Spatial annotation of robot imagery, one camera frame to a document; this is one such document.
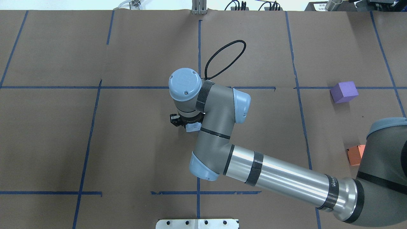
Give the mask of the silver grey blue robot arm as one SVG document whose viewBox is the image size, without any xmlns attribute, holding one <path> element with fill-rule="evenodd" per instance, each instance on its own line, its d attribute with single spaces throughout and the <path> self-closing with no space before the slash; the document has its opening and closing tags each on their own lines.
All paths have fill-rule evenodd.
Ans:
<svg viewBox="0 0 407 229">
<path fill-rule="evenodd" d="M 356 103 L 337 105 L 335 87 L 282 90 L 289 99 L 278 116 L 258 117 L 262 150 L 230 141 L 246 119 L 251 97 L 241 87 L 202 79 L 190 68 L 169 77 L 175 126 L 199 123 L 190 171 L 201 180 L 224 175 L 310 204 L 318 220 L 331 214 L 342 224 L 384 227 L 406 222 L 406 116 L 390 88 L 362 87 Z"/>
</svg>

